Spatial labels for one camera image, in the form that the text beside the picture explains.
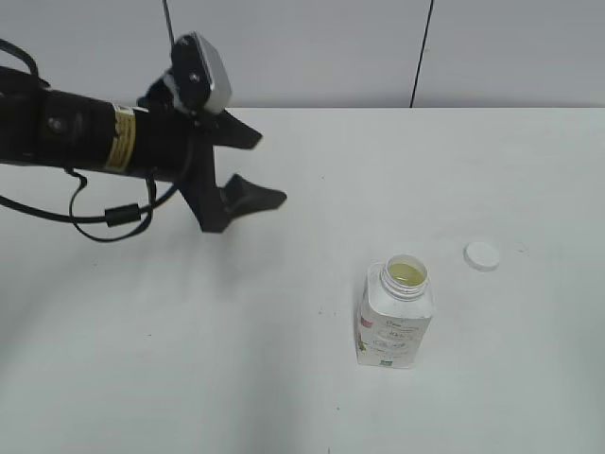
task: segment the white bottle cap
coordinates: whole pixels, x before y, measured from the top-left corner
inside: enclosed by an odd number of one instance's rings
[[[469,243],[464,248],[464,260],[477,271],[494,271],[500,264],[500,252],[487,243]]]

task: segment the white bottle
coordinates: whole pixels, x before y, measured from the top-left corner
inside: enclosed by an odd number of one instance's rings
[[[410,255],[370,266],[355,324],[359,364],[409,367],[434,313],[428,272]]]

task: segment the white table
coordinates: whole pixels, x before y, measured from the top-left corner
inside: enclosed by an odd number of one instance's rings
[[[220,180],[288,201],[222,236],[179,198],[110,246],[0,211],[0,452],[605,451],[605,110],[235,113],[266,138]],[[47,208],[75,185],[0,168]],[[144,195],[94,175],[79,211]],[[479,239],[497,271],[464,263]],[[438,314],[414,369],[359,366],[353,303],[396,253]]]

